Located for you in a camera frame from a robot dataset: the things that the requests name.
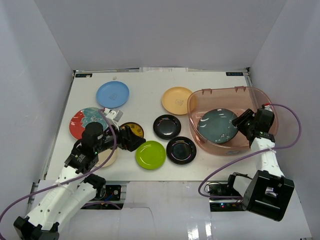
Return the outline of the dark teal blossom plate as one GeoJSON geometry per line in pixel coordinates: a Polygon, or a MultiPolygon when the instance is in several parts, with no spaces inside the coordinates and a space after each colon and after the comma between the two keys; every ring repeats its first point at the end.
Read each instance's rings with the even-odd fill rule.
{"type": "Polygon", "coordinates": [[[208,141],[224,144],[232,140],[238,133],[232,120],[237,115],[228,109],[217,108],[205,113],[197,124],[198,132],[208,141]]]}

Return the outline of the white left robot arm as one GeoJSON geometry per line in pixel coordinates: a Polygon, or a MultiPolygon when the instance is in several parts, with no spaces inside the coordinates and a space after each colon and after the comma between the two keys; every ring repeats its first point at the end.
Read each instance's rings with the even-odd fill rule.
{"type": "Polygon", "coordinates": [[[18,236],[22,240],[57,240],[87,202],[105,196],[106,180],[92,173],[99,153],[117,148],[133,152],[145,142],[129,127],[104,129],[99,122],[89,123],[64,162],[56,186],[25,217],[14,221],[18,236]]]}

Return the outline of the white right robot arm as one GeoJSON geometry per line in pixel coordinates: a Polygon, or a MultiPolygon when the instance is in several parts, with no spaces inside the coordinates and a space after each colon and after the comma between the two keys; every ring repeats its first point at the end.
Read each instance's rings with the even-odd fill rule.
{"type": "Polygon", "coordinates": [[[243,210],[280,222],[295,185],[285,177],[277,161],[275,137],[270,133],[274,120],[273,111],[264,106],[256,112],[247,109],[232,120],[232,125],[246,137],[253,151],[256,173],[250,177],[234,172],[228,178],[225,192],[233,200],[241,196],[243,210]]]}

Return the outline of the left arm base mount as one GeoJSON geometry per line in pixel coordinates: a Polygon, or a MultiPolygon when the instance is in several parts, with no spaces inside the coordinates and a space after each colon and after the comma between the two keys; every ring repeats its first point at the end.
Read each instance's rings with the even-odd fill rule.
{"type": "Polygon", "coordinates": [[[123,208],[122,186],[107,184],[104,196],[85,204],[82,210],[121,210],[123,208]]]}

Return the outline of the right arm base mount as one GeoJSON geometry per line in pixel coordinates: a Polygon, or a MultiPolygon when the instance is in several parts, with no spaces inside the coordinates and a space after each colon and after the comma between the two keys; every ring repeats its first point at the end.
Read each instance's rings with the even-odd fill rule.
{"type": "Polygon", "coordinates": [[[215,212],[242,212],[242,197],[234,189],[229,188],[226,181],[211,181],[204,187],[204,192],[211,195],[209,199],[210,211],[215,212]]]}

